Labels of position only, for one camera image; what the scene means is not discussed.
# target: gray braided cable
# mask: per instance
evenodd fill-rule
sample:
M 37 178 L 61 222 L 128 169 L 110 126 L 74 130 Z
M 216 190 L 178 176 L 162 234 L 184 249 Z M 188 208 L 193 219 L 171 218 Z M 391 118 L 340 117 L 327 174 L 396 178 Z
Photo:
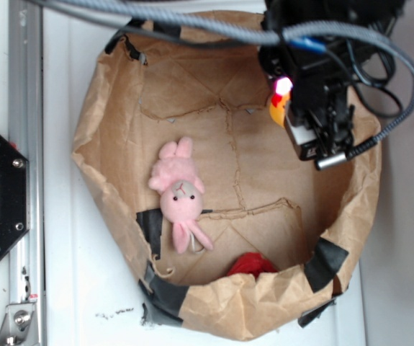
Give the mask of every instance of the gray braided cable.
M 277 45 L 279 36 L 271 31 L 251 30 L 238 25 L 221 22 L 190 14 L 181 14 L 157 7 L 136 4 L 131 1 L 115 0 L 56 0 L 71 6 L 78 6 L 96 11 L 123 14 L 136 19 L 149 19 L 171 25 L 182 25 L 203 29 L 216 34 L 224 35 L 237 41 L 251 45 Z
M 287 27 L 282 32 L 282 38 L 272 31 L 250 30 L 248 28 L 232 25 L 214 19 L 207 19 L 195 15 L 179 14 L 165 9 L 136 4 L 131 1 L 116 0 L 51 0 L 71 6 L 79 6 L 87 9 L 93 9 L 101 12 L 123 14 L 138 19 L 150 19 L 157 22 L 194 27 L 224 35 L 233 40 L 241 41 L 252 45 L 270 45 L 275 46 L 284 42 L 289 43 L 300 37 L 319 37 L 319 36 L 339 36 L 359 40 L 378 47 L 392 56 L 399 58 L 410 70 L 413 79 L 413 90 L 408 106 L 401 115 L 395 118 L 390 124 L 385 126 L 378 134 L 372 136 L 365 142 L 355 146 L 347 153 L 348 159 L 352 159 L 362 152 L 368 150 L 378 142 L 383 140 L 387 135 L 398 126 L 414 110 L 414 62 L 408 55 L 399 49 L 392 41 L 378 32 L 350 25 L 342 22 L 308 22 L 300 25 Z

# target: paper bag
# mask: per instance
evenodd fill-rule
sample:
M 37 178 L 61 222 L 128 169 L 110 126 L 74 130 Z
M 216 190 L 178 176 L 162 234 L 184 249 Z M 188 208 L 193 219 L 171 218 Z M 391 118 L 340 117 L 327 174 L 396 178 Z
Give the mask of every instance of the paper bag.
M 261 21 L 203 15 L 253 29 Z M 181 37 L 224 39 L 185 29 Z M 380 149 L 317 172 L 270 118 L 270 94 L 252 46 L 200 50 L 122 35 L 99 57 L 73 159 L 147 293 L 147 319 L 250 340 L 347 289 L 374 219 Z M 358 104 L 354 122 L 357 141 L 379 129 Z M 182 136 L 193 138 L 206 187 L 199 225 L 211 252 L 174 251 L 171 224 L 148 187 L 158 151 Z M 246 252 L 278 272 L 226 277 Z

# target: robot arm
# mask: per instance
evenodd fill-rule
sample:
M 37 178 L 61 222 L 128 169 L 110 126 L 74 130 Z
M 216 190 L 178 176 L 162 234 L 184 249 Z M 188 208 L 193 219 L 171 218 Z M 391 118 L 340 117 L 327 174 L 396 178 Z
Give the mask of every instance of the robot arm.
M 262 23 L 265 30 L 283 32 L 286 27 L 305 22 L 330 20 L 368 27 L 389 36 L 405 0 L 268 0 Z M 319 54 L 295 44 L 261 47 L 259 60 L 271 81 L 282 77 L 293 83 L 291 102 L 286 107 L 284 127 L 301 160 L 316 161 L 319 169 L 345 161 L 354 147 L 352 118 L 347 89 L 353 87 L 368 110 L 381 117 L 395 118 L 403 111 L 398 98 L 386 85 L 395 73 L 395 60 L 373 45 L 344 37 L 318 37 L 329 54 Z M 386 77 L 374 78 L 362 64 L 377 54 Z M 399 112 L 383 115 L 373 110 L 357 84 L 378 89 L 397 104 Z

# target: red cloth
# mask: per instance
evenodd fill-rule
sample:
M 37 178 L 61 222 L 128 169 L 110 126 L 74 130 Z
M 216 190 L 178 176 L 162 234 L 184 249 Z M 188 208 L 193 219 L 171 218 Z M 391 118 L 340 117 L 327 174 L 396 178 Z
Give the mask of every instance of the red cloth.
M 277 269 L 274 268 L 272 263 L 263 258 L 263 256 L 258 252 L 247 252 L 239 257 L 237 262 L 230 268 L 228 275 L 233 275 L 237 273 L 253 274 L 255 279 L 262 272 L 277 272 Z

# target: pink bunny plush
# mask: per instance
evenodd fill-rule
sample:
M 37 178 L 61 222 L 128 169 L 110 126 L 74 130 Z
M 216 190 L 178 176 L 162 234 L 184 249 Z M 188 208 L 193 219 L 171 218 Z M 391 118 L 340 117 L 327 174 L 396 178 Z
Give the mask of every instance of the pink bunny plush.
M 195 236 L 205 249 L 213 250 L 213 242 L 197 223 L 202 213 L 205 187 L 192 155 L 192 139 L 183 137 L 166 143 L 158 153 L 152 169 L 149 187 L 161 195 L 163 215 L 173 224 L 173 243 L 182 254 Z

